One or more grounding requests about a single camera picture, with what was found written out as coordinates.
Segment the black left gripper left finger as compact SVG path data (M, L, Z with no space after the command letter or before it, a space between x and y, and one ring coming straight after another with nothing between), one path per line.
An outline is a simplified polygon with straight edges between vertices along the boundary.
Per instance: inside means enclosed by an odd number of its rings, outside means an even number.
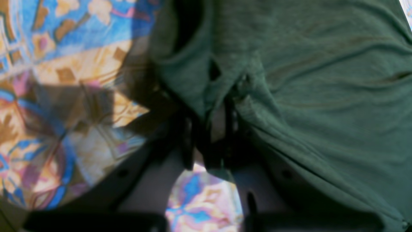
M77 199L31 212L27 232L166 232L165 211L175 181L193 166L188 113L175 113L143 146Z

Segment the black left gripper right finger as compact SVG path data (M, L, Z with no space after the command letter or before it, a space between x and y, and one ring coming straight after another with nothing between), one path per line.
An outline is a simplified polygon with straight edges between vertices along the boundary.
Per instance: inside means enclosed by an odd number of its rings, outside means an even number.
M223 163L238 188L243 232L382 232L380 218L354 210L309 184L271 150L225 100Z

